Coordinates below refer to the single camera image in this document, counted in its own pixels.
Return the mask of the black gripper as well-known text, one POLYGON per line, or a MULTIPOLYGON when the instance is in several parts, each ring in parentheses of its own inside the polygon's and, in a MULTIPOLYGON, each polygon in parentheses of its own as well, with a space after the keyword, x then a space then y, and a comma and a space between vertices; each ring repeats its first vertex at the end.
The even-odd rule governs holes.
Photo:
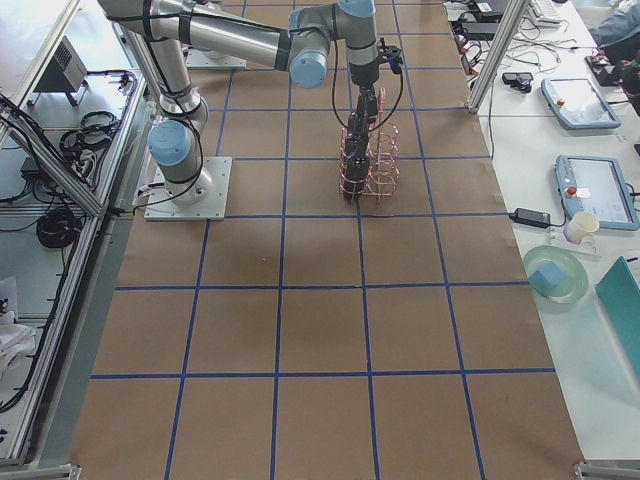
POLYGON ((379 63, 364 65, 350 63, 351 82, 359 89, 356 113, 366 125, 372 125, 378 116, 378 104, 375 83, 379 79, 379 63))

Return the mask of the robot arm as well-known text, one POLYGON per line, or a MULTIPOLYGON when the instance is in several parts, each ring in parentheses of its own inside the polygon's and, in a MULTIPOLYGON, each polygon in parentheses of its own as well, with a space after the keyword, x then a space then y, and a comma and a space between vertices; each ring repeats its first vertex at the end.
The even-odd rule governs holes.
POLYGON ((375 84, 382 55, 372 1, 337 1, 293 11, 287 28, 265 25, 223 11, 215 1, 103 1, 106 18, 137 42, 136 59, 159 83, 170 115, 198 108, 188 67, 221 68, 226 61, 253 62, 289 74, 306 89, 321 85, 345 44, 357 108, 345 126, 340 190, 360 196, 370 169, 369 130, 379 116, 375 84))

